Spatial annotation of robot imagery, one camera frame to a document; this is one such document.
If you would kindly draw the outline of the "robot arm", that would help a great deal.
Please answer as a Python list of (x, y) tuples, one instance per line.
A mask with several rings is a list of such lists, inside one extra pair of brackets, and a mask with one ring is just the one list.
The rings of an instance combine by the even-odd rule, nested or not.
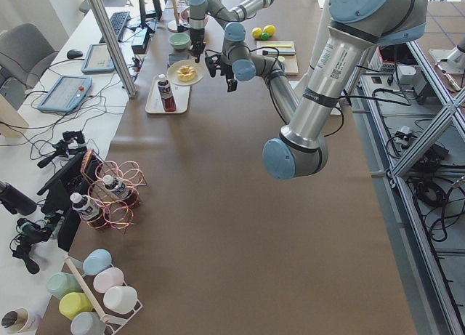
[(224, 30), (222, 51), (205, 57), (205, 64), (214, 77), (216, 71), (226, 78), (228, 92), (237, 89), (239, 81), (256, 76), (251, 50), (245, 43), (246, 29), (242, 22), (269, 7), (274, 0), (245, 0), (228, 9), (222, 0), (189, 0), (190, 54), (199, 63), (206, 49), (204, 17), (210, 15)]
[(211, 74), (223, 75), (230, 91), (240, 81), (264, 80), (284, 120), (278, 137), (264, 145), (264, 165), (273, 177), (292, 179), (325, 166), (322, 128), (363, 53), (419, 39), (428, 0), (327, 0), (320, 21), (326, 42), (312, 51), (314, 63), (300, 81), (301, 94), (293, 91), (277, 59), (255, 55), (245, 43), (243, 22), (273, 2), (245, 0), (228, 9), (222, 0), (190, 0), (191, 52)]

